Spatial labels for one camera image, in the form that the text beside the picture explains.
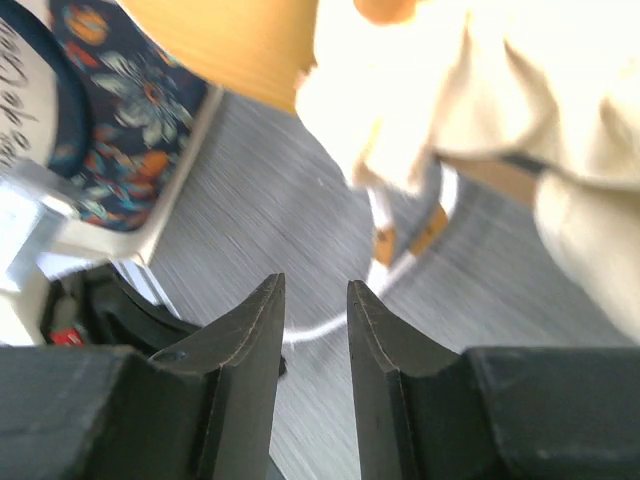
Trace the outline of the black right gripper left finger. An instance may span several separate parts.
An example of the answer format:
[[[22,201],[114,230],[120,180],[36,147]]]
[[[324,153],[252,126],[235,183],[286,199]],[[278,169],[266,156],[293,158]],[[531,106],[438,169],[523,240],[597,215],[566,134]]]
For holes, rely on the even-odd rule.
[[[129,347],[1,351],[5,479],[263,479],[285,277],[152,357]]]

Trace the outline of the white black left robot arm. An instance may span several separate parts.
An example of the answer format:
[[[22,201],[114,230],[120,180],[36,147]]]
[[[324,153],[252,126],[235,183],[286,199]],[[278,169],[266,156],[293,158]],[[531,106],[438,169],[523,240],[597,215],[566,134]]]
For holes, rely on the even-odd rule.
[[[139,251],[79,219],[83,193],[31,161],[1,178],[1,341],[127,344],[154,355],[196,331],[177,317]]]

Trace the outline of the wooden pet bed frame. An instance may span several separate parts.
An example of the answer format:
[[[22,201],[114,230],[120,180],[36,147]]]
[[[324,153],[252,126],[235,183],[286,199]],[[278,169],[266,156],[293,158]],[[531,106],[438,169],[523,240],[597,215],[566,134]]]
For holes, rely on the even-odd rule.
[[[453,163],[557,154],[552,47],[524,1],[127,1],[207,80],[293,113],[355,188]]]

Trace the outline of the bear print white cushion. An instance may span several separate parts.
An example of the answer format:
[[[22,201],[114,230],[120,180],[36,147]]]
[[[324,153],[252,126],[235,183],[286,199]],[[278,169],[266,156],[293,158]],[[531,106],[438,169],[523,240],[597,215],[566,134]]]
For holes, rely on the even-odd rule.
[[[639,5],[322,1],[295,110],[353,187],[417,193],[430,154],[542,163],[541,240],[639,335]]]

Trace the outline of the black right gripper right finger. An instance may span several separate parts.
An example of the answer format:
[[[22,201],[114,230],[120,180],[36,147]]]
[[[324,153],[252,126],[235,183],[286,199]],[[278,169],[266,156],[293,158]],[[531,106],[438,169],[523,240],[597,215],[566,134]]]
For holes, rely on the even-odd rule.
[[[361,281],[347,292],[365,479],[635,479],[639,351],[454,353]]]

